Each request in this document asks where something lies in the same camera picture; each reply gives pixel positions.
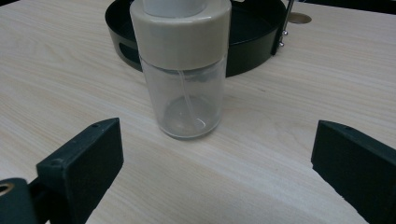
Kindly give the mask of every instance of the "white bottle cap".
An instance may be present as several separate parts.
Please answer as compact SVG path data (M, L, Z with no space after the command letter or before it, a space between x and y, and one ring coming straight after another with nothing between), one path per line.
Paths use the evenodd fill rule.
M179 2L152 1L167 3L168 7ZM208 0L204 9L189 17L154 16L158 13L146 13L146 9L153 7L144 8L144 0L134 0L130 12L139 54L147 63L163 69L191 70L213 64L227 54L230 0Z
M143 0L149 15L156 17L183 18L201 12L206 0Z

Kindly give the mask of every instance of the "round black tray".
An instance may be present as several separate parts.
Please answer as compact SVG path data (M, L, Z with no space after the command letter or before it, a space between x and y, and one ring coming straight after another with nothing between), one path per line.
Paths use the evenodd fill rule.
M129 7L133 0L117 0L106 11L106 23L120 57L142 71ZM276 54L286 8L280 0L232 1L227 77L244 73Z

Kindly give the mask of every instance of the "spray bottle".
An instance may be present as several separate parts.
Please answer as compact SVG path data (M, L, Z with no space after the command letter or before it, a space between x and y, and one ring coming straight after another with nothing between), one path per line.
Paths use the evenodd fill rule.
M160 128L178 139L212 131L221 115L230 0L135 0L130 12Z

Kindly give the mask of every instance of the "light wood grain surface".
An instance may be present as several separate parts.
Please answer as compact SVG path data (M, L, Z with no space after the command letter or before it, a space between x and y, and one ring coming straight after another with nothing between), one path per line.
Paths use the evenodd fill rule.
M0 7L0 179L32 181L52 151L119 117L125 163L88 223L365 223L310 158L319 119L396 147L396 16L295 3L312 22L227 78L219 127L183 142L158 129L143 74L116 54L110 3Z

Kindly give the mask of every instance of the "wooden table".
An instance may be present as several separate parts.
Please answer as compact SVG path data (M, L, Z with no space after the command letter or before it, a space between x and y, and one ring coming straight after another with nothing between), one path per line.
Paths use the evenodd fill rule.
M296 2L313 20L227 78L212 134L177 141L113 48L110 3L0 7L0 179L32 181L52 151L119 117L125 163L88 223L365 223L310 158L319 119L396 147L396 16Z

